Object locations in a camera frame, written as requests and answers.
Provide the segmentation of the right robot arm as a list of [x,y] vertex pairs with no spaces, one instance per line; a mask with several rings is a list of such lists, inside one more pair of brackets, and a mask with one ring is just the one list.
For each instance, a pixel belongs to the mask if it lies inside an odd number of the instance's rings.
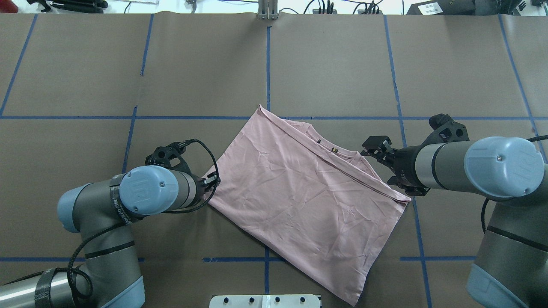
[[386,135],[362,144],[393,172],[388,183],[407,195],[430,190],[481,195],[483,238],[466,284],[486,308],[547,306],[547,164],[534,138],[432,134],[417,146],[394,148]]

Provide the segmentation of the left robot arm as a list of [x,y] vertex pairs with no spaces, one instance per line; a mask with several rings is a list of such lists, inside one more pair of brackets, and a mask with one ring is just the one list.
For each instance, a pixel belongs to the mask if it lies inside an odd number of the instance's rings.
[[63,227],[81,244],[66,267],[26,275],[1,286],[3,308],[140,308],[143,275],[131,225],[160,213],[189,213],[213,195],[218,171],[200,178],[187,170],[139,166],[64,193]]

